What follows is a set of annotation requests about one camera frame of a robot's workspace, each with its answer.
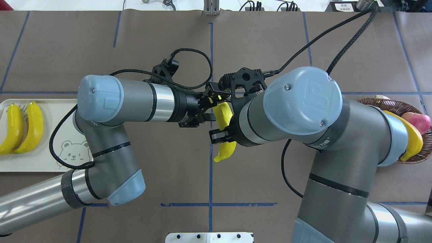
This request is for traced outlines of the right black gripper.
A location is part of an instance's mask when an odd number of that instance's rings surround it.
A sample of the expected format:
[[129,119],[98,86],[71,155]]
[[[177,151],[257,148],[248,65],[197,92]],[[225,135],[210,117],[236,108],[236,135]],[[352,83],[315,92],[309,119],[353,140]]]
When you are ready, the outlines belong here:
[[230,120],[230,129],[214,129],[209,131],[211,144],[221,144],[224,142],[251,142],[240,128],[240,121],[246,121],[245,118],[240,118],[240,112],[248,102],[252,101],[257,94],[251,93],[246,96],[236,97],[236,91],[231,90],[231,105],[233,108],[233,117]]

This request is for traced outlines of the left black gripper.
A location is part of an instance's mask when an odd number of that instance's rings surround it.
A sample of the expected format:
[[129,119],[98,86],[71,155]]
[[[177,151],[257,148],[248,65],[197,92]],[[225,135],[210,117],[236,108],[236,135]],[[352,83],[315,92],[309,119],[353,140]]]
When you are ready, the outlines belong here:
[[216,121],[213,113],[204,113],[199,107],[202,97],[207,98],[210,103],[231,103],[231,92],[219,89],[218,83],[208,82],[204,92],[180,89],[178,125],[180,128],[197,128],[205,122]]

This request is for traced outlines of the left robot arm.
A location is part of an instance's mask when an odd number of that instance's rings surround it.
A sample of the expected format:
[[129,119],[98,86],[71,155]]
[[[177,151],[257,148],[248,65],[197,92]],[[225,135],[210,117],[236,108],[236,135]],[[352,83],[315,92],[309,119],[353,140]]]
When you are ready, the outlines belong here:
[[139,197],[145,182],[123,123],[189,123],[199,115],[215,121],[206,110],[185,88],[85,76],[73,122],[85,136],[94,165],[2,196],[1,236],[104,198],[118,206]]

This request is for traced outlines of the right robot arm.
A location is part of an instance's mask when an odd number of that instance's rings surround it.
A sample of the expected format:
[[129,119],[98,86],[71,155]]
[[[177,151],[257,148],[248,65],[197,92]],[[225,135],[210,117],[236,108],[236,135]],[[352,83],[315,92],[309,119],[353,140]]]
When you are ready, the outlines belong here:
[[212,143],[256,146],[284,139],[314,148],[292,243],[430,243],[431,215],[369,201],[376,170],[408,151],[401,118],[341,94],[322,69],[296,68],[274,80],[275,71],[242,68],[222,76],[234,115]]

